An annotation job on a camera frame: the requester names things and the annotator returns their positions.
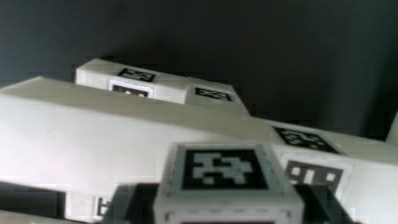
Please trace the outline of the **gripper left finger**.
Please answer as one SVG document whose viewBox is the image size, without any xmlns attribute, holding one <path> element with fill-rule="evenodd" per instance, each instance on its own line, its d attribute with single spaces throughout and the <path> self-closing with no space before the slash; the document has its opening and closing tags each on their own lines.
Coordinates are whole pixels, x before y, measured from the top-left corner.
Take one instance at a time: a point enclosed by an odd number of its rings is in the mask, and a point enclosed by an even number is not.
<svg viewBox="0 0 398 224">
<path fill-rule="evenodd" d="M 152 204 L 158 184 L 120 184 L 99 224 L 154 224 Z"/>
</svg>

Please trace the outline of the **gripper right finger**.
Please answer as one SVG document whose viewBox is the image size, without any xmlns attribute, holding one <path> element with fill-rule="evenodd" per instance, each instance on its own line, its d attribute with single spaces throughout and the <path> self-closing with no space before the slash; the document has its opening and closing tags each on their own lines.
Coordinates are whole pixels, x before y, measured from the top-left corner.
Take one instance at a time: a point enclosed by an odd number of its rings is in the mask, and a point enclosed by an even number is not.
<svg viewBox="0 0 398 224">
<path fill-rule="evenodd" d="M 296 184 L 295 189 L 303 200 L 302 224 L 358 224 L 325 185 Z"/>
</svg>

